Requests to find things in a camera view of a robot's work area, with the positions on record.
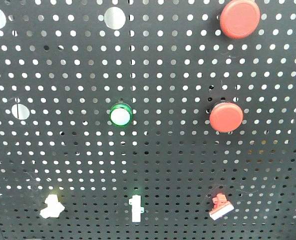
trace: round red button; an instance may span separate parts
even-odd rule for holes
[[[260,17],[260,9],[253,0],[232,0],[221,13],[220,26],[226,36],[243,39],[254,32]]]
[[[210,124],[214,130],[227,133],[237,129],[243,120],[242,109],[231,102],[216,105],[210,114]]]

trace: perforated metal panel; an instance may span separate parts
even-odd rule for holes
[[[4,239],[296,240],[296,0],[257,0],[241,40],[220,32],[228,2],[0,0]],[[209,124],[220,100],[244,110],[234,132]],[[43,219],[52,193],[65,211]],[[217,193],[235,210],[213,221]]]

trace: white plastic clip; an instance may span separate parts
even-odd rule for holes
[[[144,207],[141,206],[141,196],[133,195],[129,199],[129,205],[132,205],[132,222],[141,222],[141,214],[144,213]]]
[[[48,206],[40,211],[40,215],[44,218],[58,218],[60,213],[64,210],[64,206],[58,202],[56,194],[49,194],[44,201]]]

